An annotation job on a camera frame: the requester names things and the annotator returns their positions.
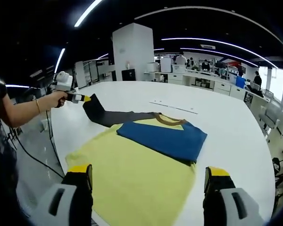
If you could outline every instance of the window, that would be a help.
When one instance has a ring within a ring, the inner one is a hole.
[[[270,81],[270,89],[274,93],[274,97],[282,101],[283,95],[283,69],[272,69],[272,79]]]
[[[268,67],[259,67],[259,75],[262,80],[261,88],[266,89]]]

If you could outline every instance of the floor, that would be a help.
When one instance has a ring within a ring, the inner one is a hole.
[[[111,81],[111,76],[103,81]],[[19,135],[20,141],[31,155],[43,163],[51,166],[59,174],[64,175],[55,155],[53,146],[49,139],[49,131],[44,130],[42,121],[46,115],[41,115],[22,127],[23,133]],[[36,162],[29,157],[23,149],[15,142],[17,147],[17,165],[19,170],[19,184],[17,194],[21,207],[27,215],[36,207],[41,196],[54,184],[60,183],[61,178],[50,169]],[[268,147],[272,157],[283,159],[283,137],[277,130],[271,131]],[[283,183],[278,188],[278,193],[283,192]],[[283,197],[279,200],[278,206],[283,205]]]

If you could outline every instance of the laboratory room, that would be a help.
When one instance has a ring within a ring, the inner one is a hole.
[[[2,224],[283,225],[283,4],[0,12]]]

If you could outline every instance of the yellow t-shirt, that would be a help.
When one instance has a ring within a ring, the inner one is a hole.
[[[182,129],[156,119],[136,123]],[[121,126],[69,154],[68,167],[92,164],[93,209],[111,226],[173,225],[192,188],[195,164],[189,167],[117,135]]]

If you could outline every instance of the person's arm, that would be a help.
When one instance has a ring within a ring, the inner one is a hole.
[[[63,97],[67,98],[67,93],[61,91],[41,97],[38,99],[39,111],[36,100],[13,105],[8,94],[6,94],[2,99],[3,106],[1,108],[0,117],[11,127],[22,126],[39,113],[57,107],[59,100]]]

